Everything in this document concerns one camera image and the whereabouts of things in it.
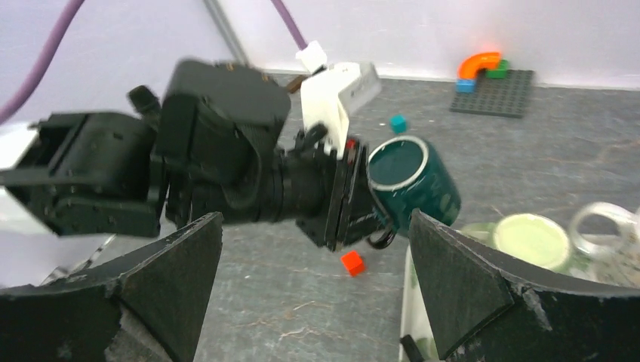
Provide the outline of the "dark green mug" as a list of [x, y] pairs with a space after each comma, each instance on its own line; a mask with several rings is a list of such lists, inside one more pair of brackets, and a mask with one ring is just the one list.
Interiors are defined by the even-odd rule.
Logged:
[[368, 185], [383, 235], [367, 242], [388, 247], [397, 234], [406, 236], [411, 213], [418, 209], [451, 226], [461, 209], [453, 177], [435, 147], [417, 136], [401, 135], [379, 145], [368, 158]]

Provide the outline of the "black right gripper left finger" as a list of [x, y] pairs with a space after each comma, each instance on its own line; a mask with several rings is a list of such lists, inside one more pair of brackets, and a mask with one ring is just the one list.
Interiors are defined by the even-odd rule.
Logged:
[[1, 291], [3, 361], [191, 361], [222, 250], [210, 213], [42, 286]]

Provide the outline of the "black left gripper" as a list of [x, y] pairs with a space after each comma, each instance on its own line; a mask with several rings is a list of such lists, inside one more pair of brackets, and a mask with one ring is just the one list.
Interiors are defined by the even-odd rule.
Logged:
[[324, 191], [319, 212], [296, 220], [296, 226], [317, 247], [337, 252], [359, 241], [374, 249], [387, 248], [395, 238], [392, 217], [369, 183], [368, 144], [346, 140], [343, 158], [317, 148], [311, 156], [322, 172]]

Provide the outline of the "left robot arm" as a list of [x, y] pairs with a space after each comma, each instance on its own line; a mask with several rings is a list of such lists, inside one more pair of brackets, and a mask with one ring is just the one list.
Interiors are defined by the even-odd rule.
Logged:
[[165, 97], [128, 98], [137, 117], [59, 113], [1, 184], [59, 236], [155, 237], [220, 212], [229, 224], [292, 219], [318, 247], [388, 247], [392, 216], [374, 194], [367, 146], [348, 115], [380, 91], [370, 63], [320, 62], [279, 85], [240, 63], [181, 60]]

